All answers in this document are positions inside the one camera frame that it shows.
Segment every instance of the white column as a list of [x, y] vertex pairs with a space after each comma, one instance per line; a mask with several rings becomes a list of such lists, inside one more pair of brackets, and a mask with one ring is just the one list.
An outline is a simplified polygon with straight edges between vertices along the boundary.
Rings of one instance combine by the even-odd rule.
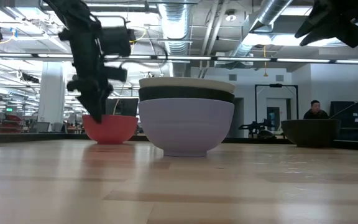
[[38, 121], [63, 123], [65, 76], [63, 63], [44, 62], [41, 76]]

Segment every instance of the ceiling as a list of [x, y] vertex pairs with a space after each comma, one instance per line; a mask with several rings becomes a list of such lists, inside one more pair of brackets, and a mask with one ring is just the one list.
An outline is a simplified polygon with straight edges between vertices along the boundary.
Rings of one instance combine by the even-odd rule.
[[[206, 33], [206, 24], [211, 19], [211, 8], [214, 4], [212, 0], [188, 0], [191, 3], [191, 21], [190, 21], [190, 55], [200, 55], [201, 48]], [[112, 0], [97, 0], [87, 2], [97, 3], [125, 3], [125, 4], [142, 4], [143, 1], [112, 1]], [[242, 26], [246, 16], [257, 11], [260, 7], [261, 0], [241, 0], [229, 1], [227, 9], [235, 9], [236, 20], [227, 21], [223, 19], [221, 27], [218, 32], [218, 39], [215, 41], [212, 49], [212, 54], [217, 52], [230, 52], [235, 49], [243, 40]], [[277, 20], [277, 27], [290, 27], [285, 19], [292, 18], [291, 16], [301, 17], [310, 12], [313, 0], [295, 0], [292, 2], [284, 13]], [[70, 46], [66, 42], [62, 42], [57, 37], [58, 32], [62, 29], [62, 23], [57, 19], [52, 11], [42, 11], [34, 7], [18, 7], [19, 13], [10, 11], [9, 9], [2, 10], [0, 8], [0, 26], [2, 27], [4, 44], [0, 44], [0, 52], [21, 52], [21, 53], [38, 53], [49, 54], [70, 53]], [[164, 46], [165, 39], [161, 28], [160, 17], [154, 13], [142, 12], [123, 12], [114, 11], [99, 11], [95, 12], [96, 16], [102, 22], [103, 26], [119, 26], [120, 20], [112, 16], [124, 16], [130, 23], [128, 26], [135, 29], [136, 36], [143, 38], [136, 43], [132, 53], [133, 54], [162, 54], [163, 52], [155, 46]], [[17, 36], [12, 35], [12, 31], [17, 32]], [[269, 44], [263, 47], [253, 47], [251, 54], [255, 57], [281, 57], [281, 58], [358, 58], [358, 47], [350, 49], [349, 47], [298, 47], [298, 46], [283, 46]], [[18, 78], [17, 71], [23, 71], [29, 75], [33, 75], [41, 80], [43, 62], [36, 60], [1, 60], [0, 59], [0, 85], [28, 85]], [[75, 69], [70, 63], [65, 63], [66, 79], [71, 80], [75, 74]], [[129, 78], [126, 84], [120, 82], [113, 82], [115, 89], [119, 90], [119, 94], [124, 96], [135, 95], [135, 91], [120, 90], [122, 86], [137, 87], [139, 79], [145, 77], [149, 72], [154, 75], [166, 75], [169, 71], [169, 65], [152, 64], [149, 67], [142, 67], [136, 64], [125, 64], [129, 68]], [[264, 67], [264, 63], [254, 62], [250, 68], [259, 69]], [[289, 72], [297, 69], [302, 64], [299, 63], [272, 63], [270, 68], [286, 68]], [[32, 88], [3, 88], [9, 90], [9, 94], [16, 96], [31, 96], [38, 97], [39, 86], [34, 85]]]

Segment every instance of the ceiling duct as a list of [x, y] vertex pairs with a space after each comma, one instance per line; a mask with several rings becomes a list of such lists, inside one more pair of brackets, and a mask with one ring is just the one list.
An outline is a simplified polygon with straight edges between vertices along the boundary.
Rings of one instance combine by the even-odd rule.
[[[166, 39], [186, 40], [190, 20], [190, 5], [159, 4], [162, 31]], [[172, 41], [165, 43], [170, 55], [188, 55], [189, 43]], [[172, 63], [174, 77], [190, 77], [190, 63]]]
[[[247, 36], [250, 32], [271, 32], [273, 23], [281, 13], [291, 4], [292, 0], [264, 0], [260, 9], [251, 15], [248, 15], [243, 25], [244, 38], [242, 42], [234, 49], [230, 57], [246, 57], [253, 44], [249, 43]], [[241, 62], [231, 62], [216, 67], [221, 68], [245, 68], [247, 65]]]

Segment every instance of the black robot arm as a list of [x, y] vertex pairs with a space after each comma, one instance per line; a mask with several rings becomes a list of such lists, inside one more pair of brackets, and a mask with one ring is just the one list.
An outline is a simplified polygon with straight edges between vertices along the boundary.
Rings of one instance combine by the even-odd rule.
[[68, 91], [78, 90], [78, 101], [100, 123], [106, 112], [106, 99], [113, 91], [108, 79], [126, 81], [126, 70], [104, 66], [104, 55], [131, 54], [133, 30], [121, 27], [102, 29], [99, 19], [92, 15], [81, 0], [44, 0], [64, 23], [60, 40], [68, 40], [73, 54], [77, 79], [68, 82]]

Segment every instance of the bowl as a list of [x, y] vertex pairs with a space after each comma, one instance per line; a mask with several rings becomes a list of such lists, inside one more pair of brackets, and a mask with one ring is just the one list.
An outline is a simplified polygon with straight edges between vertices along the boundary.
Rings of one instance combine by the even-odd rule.
[[336, 119], [288, 120], [281, 125], [285, 137], [298, 147], [329, 147], [341, 129]]
[[161, 98], [201, 98], [233, 103], [234, 95], [222, 90], [189, 86], [153, 86], [139, 89], [140, 101]]
[[169, 98], [141, 101], [142, 128], [165, 156], [200, 157], [230, 130], [234, 104], [219, 100]]
[[98, 144], [122, 144], [128, 141], [137, 127], [137, 118], [133, 116], [103, 115], [98, 124], [90, 115], [83, 115], [86, 135]]
[[188, 86], [198, 88], [209, 88], [213, 90], [226, 91], [234, 93], [235, 85], [216, 80], [206, 80], [203, 78], [184, 78], [184, 77], [157, 77], [143, 78], [139, 80], [141, 88], [152, 86]]

